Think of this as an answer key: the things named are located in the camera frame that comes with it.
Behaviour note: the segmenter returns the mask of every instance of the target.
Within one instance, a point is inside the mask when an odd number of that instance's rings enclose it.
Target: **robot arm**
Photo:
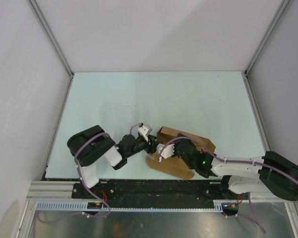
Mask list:
[[[74,156],[86,141],[103,132],[104,130],[97,125],[72,136],[67,143],[71,154]],[[91,188],[99,181],[95,162],[102,156],[117,170],[126,165],[130,156],[142,150],[149,154],[156,151],[160,153],[164,145],[159,144],[150,132],[151,128],[148,125],[141,124],[137,138],[131,134],[125,135],[117,145],[109,136],[104,135],[88,144],[77,156],[78,166],[87,187]],[[209,153],[198,151],[190,140],[179,139],[168,145],[161,156],[163,158],[178,156],[190,169],[194,169],[205,178],[222,176],[221,183],[226,186],[228,193],[271,191],[282,199],[298,200],[298,185],[287,177],[256,164],[258,162],[278,168],[298,181],[298,166],[275,152],[268,151],[265,156],[255,158],[224,157],[224,161],[219,161]],[[233,160],[235,163],[226,163],[226,160]]]

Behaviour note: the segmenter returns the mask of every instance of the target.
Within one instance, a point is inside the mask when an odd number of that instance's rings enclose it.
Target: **white wall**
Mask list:
[[[77,71],[244,70],[281,0],[38,0]]]
[[[298,0],[251,72],[274,149],[298,164]]]
[[[0,237],[42,169],[68,81],[28,3],[0,0]]]

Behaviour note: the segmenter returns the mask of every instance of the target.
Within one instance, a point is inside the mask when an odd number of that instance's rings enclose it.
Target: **cable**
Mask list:
[[[95,136],[93,136],[92,138],[90,138],[88,141],[85,142],[85,144],[83,144],[79,150],[76,152],[75,156],[74,156],[74,161],[75,161],[75,164],[76,164],[76,167],[77,167],[77,172],[78,172],[78,176],[79,176],[79,179],[81,181],[81,183],[83,184],[84,188],[93,196],[95,197],[96,199],[100,200],[107,208],[108,208],[108,212],[104,215],[100,215],[100,216],[95,216],[95,215],[91,215],[91,214],[88,214],[87,217],[96,217],[96,218],[100,218],[100,217],[106,217],[110,212],[111,212],[111,209],[110,209],[110,206],[107,204],[107,202],[105,202],[103,199],[101,199],[100,197],[98,197],[96,194],[94,194],[86,185],[86,183],[84,182],[83,180],[83,177],[82,177],[82,174],[81,174],[81,171],[80,171],[80,167],[79,167],[79,162],[78,162],[78,155],[82,152],[83,149],[85,149],[85,147],[87,145],[89,145],[91,142],[93,142],[94,140],[96,140],[97,138],[101,137],[101,136],[109,136],[108,133],[106,132],[103,132],[103,133],[99,133]]]
[[[263,226],[260,224],[260,222],[258,221],[257,216],[256,216],[256,213],[254,211],[254,207],[253,207],[253,204],[252,204],[251,199],[250,199],[250,192],[248,193],[248,202],[249,202],[250,210],[252,211],[253,216],[254,216],[255,219],[254,218],[251,218],[250,216],[243,215],[243,214],[235,214],[235,215],[232,215],[232,216],[228,216],[228,215],[225,214],[225,212],[223,212],[223,214],[225,215],[225,218],[236,218],[236,217],[246,218],[246,219],[254,222],[256,225],[258,225],[258,227],[262,231],[262,233],[264,235],[266,235],[266,231],[263,228]]]
[[[62,217],[62,218],[59,218],[59,219],[56,219],[56,220],[53,220],[53,221],[43,221],[43,220],[41,220],[41,218],[40,218],[40,211],[38,212],[38,214],[36,215],[36,218],[38,219],[38,221],[39,222],[41,222],[41,223],[44,223],[44,224],[52,224],[52,223],[55,223],[55,222],[59,222],[59,221],[61,221],[61,220],[63,220],[63,219],[65,219],[65,218],[68,218],[68,217],[71,217],[71,216],[75,216],[75,215],[83,215],[83,213],[82,212],[74,212],[74,213],[71,213],[71,214],[68,214],[67,216],[64,216],[64,217]]]
[[[134,129],[136,126],[141,127],[141,126],[142,126],[142,123],[138,123],[138,124],[133,125],[133,126],[130,128],[130,131],[129,131],[129,134],[130,134],[130,135],[133,133],[133,129]]]
[[[105,202],[107,202],[107,196],[105,194],[104,190],[100,190],[100,192],[103,194],[103,200],[105,200]]]
[[[238,198],[238,200],[239,200],[239,201],[238,201],[238,205],[239,205],[239,204],[242,203],[243,198],[242,198],[242,196],[241,196],[240,194],[237,195],[237,198]]]
[[[187,137],[187,136],[180,136],[180,137],[176,137],[176,138],[173,138],[172,140],[168,141],[164,146],[163,148],[160,150],[160,153],[159,153],[159,156],[158,158],[160,159],[161,157],[161,154],[163,152],[163,150],[169,145],[171,144],[172,142],[176,141],[176,140],[181,140],[181,139],[187,139],[187,140],[191,140],[191,141],[194,141],[196,143],[198,143],[200,146],[202,146],[204,148],[204,150],[206,150],[210,155],[212,155],[213,158],[221,161],[221,162],[225,162],[225,163],[238,163],[238,164],[255,164],[255,165],[260,165],[262,167],[267,167],[271,170],[274,170],[276,172],[278,172],[279,174],[285,176],[286,178],[288,178],[289,180],[291,180],[292,182],[294,182],[297,186],[298,186],[298,181],[296,179],[294,179],[293,177],[291,177],[290,175],[286,174],[285,172],[273,167],[273,166],[270,166],[270,165],[266,165],[266,164],[263,164],[263,163],[260,163],[260,162],[253,162],[253,161],[247,161],[247,160],[224,160],[224,159],[221,159],[220,157],[216,156],[214,153],[212,153],[203,143],[201,143],[200,141],[198,141],[197,139],[194,139],[194,138],[191,138],[191,137]]]
[[[255,218],[255,220],[256,220],[256,224],[259,226],[260,230],[261,230],[264,234],[266,234],[265,229],[262,227],[262,225],[260,224],[260,222],[259,222],[259,220],[258,220],[258,218],[257,218],[257,215],[256,215],[255,210],[254,210],[254,207],[253,207],[253,203],[252,203],[252,201],[250,200],[250,192],[248,193],[248,202],[249,202],[250,210],[252,210],[253,216],[254,216],[254,218]]]

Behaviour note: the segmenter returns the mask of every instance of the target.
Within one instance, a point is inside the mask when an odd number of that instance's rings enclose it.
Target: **light blue table surface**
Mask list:
[[[264,154],[241,72],[83,72],[74,76],[46,178],[78,178],[66,146],[72,135],[99,124],[118,143],[138,122],[153,135],[164,125],[207,137],[220,156]],[[136,154],[117,171],[100,158],[98,176],[175,179],[150,169],[145,158]]]

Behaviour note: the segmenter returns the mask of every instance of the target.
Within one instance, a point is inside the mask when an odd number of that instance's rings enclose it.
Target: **brown cardboard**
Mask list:
[[[159,141],[161,144],[165,144],[169,140],[176,138],[178,133],[194,138],[200,141],[201,143],[203,143],[210,151],[212,152],[215,151],[215,145],[209,139],[201,136],[193,135],[184,131],[175,130],[166,126],[163,126],[157,132],[157,141]],[[197,147],[198,150],[202,149],[202,147],[198,143],[193,142],[193,144]],[[180,179],[188,180],[193,178],[194,176],[194,171],[191,171],[188,168],[188,166],[183,162],[183,160],[179,157],[162,159],[162,161],[159,162],[158,154],[154,153],[150,156],[147,156],[146,164],[154,170],[161,171],[163,173],[175,176]]]

